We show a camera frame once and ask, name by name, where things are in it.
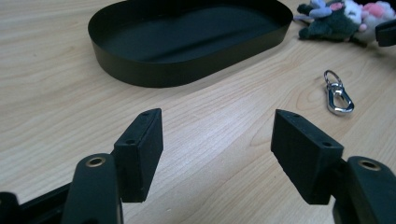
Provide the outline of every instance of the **carabiner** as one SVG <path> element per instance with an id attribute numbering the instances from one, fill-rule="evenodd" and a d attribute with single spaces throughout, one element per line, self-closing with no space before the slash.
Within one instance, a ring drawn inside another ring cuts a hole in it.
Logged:
<path id="1" fill-rule="evenodd" d="M 337 79 L 337 82 L 330 82 L 327 77 L 328 73 L 332 74 Z M 355 105 L 352 103 L 352 100 L 347 95 L 341 78 L 337 76 L 333 71 L 327 70 L 326 72 L 324 72 L 324 79 L 327 84 L 327 107 L 329 108 L 329 110 L 336 115 L 344 115 L 345 113 L 352 112 L 355 108 Z M 335 105 L 334 99 L 336 99 L 336 97 L 341 98 L 342 104 L 345 107 L 338 107 Z"/>

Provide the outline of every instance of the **tabletop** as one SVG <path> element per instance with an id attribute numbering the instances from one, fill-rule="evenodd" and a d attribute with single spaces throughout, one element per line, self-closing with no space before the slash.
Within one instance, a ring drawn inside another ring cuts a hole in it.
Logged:
<path id="1" fill-rule="evenodd" d="M 333 223 L 332 204 L 305 203 L 271 152 L 276 109 L 300 114 L 345 147 L 396 171 L 396 48 L 285 39 L 190 84 L 143 88 L 109 76 L 87 26 L 100 1 L 0 0 L 0 191 L 28 202 L 109 153 L 136 118 L 163 111 L 163 154 L 148 198 L 125 223 Z M 301 2 L 280 0 L 296 13 Z M 327 108 L 324 71 L 355 110 Z"/>

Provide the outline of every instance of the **white plush toy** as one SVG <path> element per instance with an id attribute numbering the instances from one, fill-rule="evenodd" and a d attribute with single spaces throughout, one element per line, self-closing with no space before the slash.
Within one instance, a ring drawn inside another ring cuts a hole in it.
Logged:
<path id="1" fill-rule="evenodd" d="M 375 27 L 385 21 L 395 20 L 396 14 L 389 3 L 378 1 L 364 5 L 361 18 L 362 25 L 353 37 L 368 44 L 375 40 Z"/>

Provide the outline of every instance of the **lobster clasp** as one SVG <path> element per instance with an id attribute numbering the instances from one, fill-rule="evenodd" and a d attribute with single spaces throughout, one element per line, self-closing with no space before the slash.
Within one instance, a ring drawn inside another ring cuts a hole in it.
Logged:
<path id="1" fill-rule="evenodd" d="M 332 74 L 336 78 L 336 82 L 330 82 L 328 78 L 328 74 Z M 343 82 L 341 78 L 337 76 L 333 71 L 327 70 L 324 73 L 324 79 L 327 84 L 327 95 L 328 95 L 328 104 L 327 107 L 329 110 L 336 115 L 344 115 L 345 113 L 350 113 L 355 108 L 355 105 L 352 103 L 352 100 L 347 95 L 346 90 L 344 89 Z"/>

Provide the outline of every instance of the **black tray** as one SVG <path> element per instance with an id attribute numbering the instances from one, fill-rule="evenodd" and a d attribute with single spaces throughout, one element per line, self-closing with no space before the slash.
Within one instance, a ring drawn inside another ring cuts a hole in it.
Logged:
<path id="1" fill-rule="evenodd" d="M 282 42 L 291 11 L 276 0 L 132 0 L 99 10 L 88 30 L 99 64 L 143 87 L 206 77 Z"/>

